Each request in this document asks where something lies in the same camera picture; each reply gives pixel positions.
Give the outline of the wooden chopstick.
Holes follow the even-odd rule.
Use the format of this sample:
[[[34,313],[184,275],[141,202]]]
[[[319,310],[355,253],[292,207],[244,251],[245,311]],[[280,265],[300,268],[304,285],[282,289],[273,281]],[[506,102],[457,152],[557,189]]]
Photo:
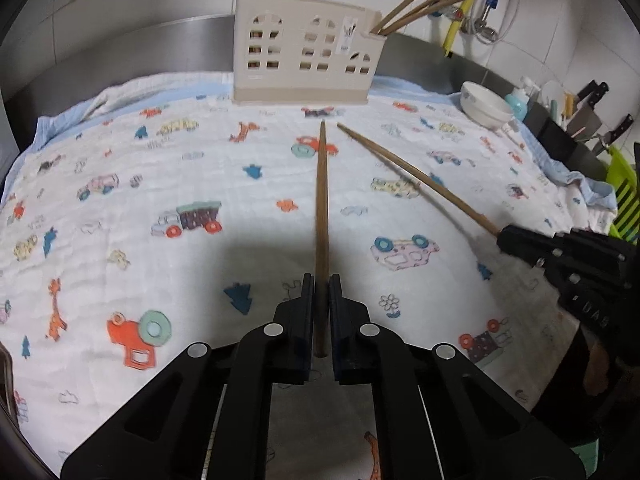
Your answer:
[[[326,149],[326,122],[320,122],[317,177],[316,177],[316,315],[314,316],[314,356],[324,358],[328,354],[326,331],[329,325],[328,281],[329,257],[329,185],[328,150]]]
[[[450,0],[425,0],[402,15],[399,14],[400,10],[396,13],[390,13],[382,21],[378,22],[370,30],[370,33],[378,36],[388,36],[420,18],[425,11],[435,12],[436,8],[440,9],[442,3],[445,6],[449,6]]]
[[[387,25],[393,18],[396,18],[396,16],[402,11],[405,10],[405,8],[407,6],[410,6],[411,3],[413,3],[414,0],[402,0],[401,3],[398,3],[397,6],[395,6],[393,8],[393,10],[391,10],[390,12],[388,12],[384,18],[381,18],[371,29],[370,29],[370,33],[371,34],[375,34],[378,35],[381,30],[383,29],[383,27],[385,25]]]
[[[341,122],[337,124],[337,128],[339,128],[348,136],[350,136],[352,139],[360,143],[367,150],[371,151],[374,154],[377,154],[378,156],[383,157],[389,162],[392,162],[395,166],[404,170],[407,174],[410,174],[411,177],[414,177],[416,180],[420,181],[421,183],[431,188],[437,194],[442,196],[442,198],[444,198],[445,200],[448,200],[450,204],[453,204],[462,212],[464,212],[469,218],[475,221],[479,226],[481,226],[484,230],[490,233],[493,237],[497,237],[499,235],[500,229],[498,228],[498,226],[495,226],[488,218],[484,216],[484,214],[480,214],[478,211],[472,208],[469,204],[465,203],[465,201],[462,200],[460,197],[458,197],[457,195],[454,195],[453,192],[450,192],[448,188],[445,188],[443,185],[437,183],[433,178],[429,177],[425,172],[423,172],[419,168],[416,168],[416,166],[411,165],[410,162],[407,162],[405,159],[402,159],[401,157],[391,152],[387,148],[383,148],[382,145],[377,144],[372,140],[366,138],[362,134],[356,132],[355,130],[352,130],[352,128],[348,128],[346,125],[342,124]]]
[[[426,8],[424,8],[421,11],[411,12],[411,13],[405,15],[400,20],[398,20],[396,22],[393,22],[393,24],[390,24],[390,25],[386,26],[385,28],[383,28],[378,34],[380,36],[388,36],[388,35],[392,34],[393,32],[397,32],[399,29],[409,25],[410,23],[412,23],[412,22],[414,22],[416,20],[420,20],[420,18],[424,18],[424,16],[433,14],[435,12],[439,12],[442,9],[448,8],[448,6],[453,6],[456,3],[465,2],[465,1],[466,0],[442,0],[442,1],[439,1],[438,3],[432,4],[431,6],[427,6]]]

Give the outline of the green plastic rack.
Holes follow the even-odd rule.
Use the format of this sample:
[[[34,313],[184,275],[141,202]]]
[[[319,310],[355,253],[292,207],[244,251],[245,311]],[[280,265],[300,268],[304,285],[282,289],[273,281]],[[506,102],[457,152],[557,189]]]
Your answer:
[[[608,165],[605,182],[614,188],[617,205],[610,234],[635,245],[639,238],[640,208],[637,174],[617,148],[610,146],[608,154],[611,156],[611,163]]]

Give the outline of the black knife block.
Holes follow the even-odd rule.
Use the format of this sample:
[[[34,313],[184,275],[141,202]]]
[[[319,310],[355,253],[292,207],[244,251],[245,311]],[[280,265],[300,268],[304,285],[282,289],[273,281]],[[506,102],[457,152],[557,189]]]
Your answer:
[[[593,180],[606,179],[608,170],[605,164],[597,159],[589,148],[578,143],[558,126],[542,105],[534,103],[529,107],[524,124],[552,159],[562,162],[567,169],[579,171]]]

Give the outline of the cartoon print white cloth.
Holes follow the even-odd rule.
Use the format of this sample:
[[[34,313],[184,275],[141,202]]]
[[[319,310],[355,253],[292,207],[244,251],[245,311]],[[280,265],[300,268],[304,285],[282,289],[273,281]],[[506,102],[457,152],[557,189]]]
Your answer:
[[[320,122],[330,266],[373,323],[446,342],[505,408],[450,424],[473,477],[510,479],[513,416],[531,410],[578,324],[542,273],[431,188],[337,128],[382,145],[495,226],[605,234],[611,185],[554,162],[520,122],[498,131],[457,94],[378,77],[368,102],[239,106],[227,74],[158,75],[55,117],[1,202],[1,342],[17,426],[50,474],[190,344],[233,344],[314,272]]]

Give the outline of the teal soap pump bottle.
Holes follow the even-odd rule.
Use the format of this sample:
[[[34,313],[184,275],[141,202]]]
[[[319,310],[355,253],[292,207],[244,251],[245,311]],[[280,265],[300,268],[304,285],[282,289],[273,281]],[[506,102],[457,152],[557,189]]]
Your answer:
[[[522,122],[528,114],[529,100],[538,90],[539,87],[532,78],[523,76],[521,78],[521,84],[515,86],[513,90],[504,97],[506,104],[511,107],[513,116],[520,122]]]

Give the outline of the white ceramic bowl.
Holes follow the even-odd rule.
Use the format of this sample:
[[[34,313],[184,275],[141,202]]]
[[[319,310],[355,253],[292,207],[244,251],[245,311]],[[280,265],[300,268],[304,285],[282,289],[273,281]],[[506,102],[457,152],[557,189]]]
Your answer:
[[[460,105],[466,116],[490,130],[500,129],[514,118],[503,98],[473,81],[462,84]]]

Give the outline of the beige plastic utensil holder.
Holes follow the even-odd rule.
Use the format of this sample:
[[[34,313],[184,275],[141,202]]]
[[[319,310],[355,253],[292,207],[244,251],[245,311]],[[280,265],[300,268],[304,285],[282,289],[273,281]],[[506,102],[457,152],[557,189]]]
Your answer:
[[[232,100],[364,104],[386,38],[382,14],[329,0],[236,0]]]

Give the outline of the black handled kitchen knife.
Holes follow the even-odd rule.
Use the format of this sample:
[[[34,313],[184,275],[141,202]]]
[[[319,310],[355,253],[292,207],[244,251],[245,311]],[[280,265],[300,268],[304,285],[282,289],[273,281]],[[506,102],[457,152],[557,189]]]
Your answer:
[[[634,116],[627,114],[617,127],[606,133],[597,135],[597,143],[591,150],[591,153],[594,156],[598,156],[607,151],[633,124]]]

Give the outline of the black handled cleaver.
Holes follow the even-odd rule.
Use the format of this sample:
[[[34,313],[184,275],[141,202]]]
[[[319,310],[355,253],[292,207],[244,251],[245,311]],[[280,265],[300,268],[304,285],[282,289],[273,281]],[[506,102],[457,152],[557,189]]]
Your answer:
[[[566,127],[567,134],[577,142],[585,142],[593,137],[602,125],[597,115],[596,105],[610,90],[606,81],[590,81],[578,92],[578,110]]]

